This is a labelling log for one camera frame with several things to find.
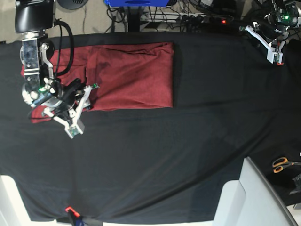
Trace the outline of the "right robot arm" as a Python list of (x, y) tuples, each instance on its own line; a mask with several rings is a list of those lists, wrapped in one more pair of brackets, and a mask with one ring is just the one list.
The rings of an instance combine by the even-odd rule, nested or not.
[[(44, 106), (41, 119), (55, 120), (72, 135), (82, 134), (84, 125), (80, 117), (84, 108), (90, 106), (89, 95), (98, 85), (87, 86), (79, 78), (63, 85), (59, 79), (71, 69), (74, 60), (74, 38), (69, 25), (55, 18), (53, 0), (17, 0), (15, 6), (15, 32), (24, 35), (20, 49), (25, 79), (24, 102), (33, 110)], [(55, 47), (46, 30), (54, 26), (66, 28), (70, 38), (70, 58), (63, 71), (50, 61)]]

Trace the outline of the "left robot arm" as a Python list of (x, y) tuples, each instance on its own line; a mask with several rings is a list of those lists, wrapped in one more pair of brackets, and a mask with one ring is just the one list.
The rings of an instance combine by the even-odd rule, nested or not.
[(290, 33), (301, 29), (301, 9), (295, 0), (256, 0), (257, 10), (246, 15), (239, 28), (256, 38), (267, 50), (280, 54)]

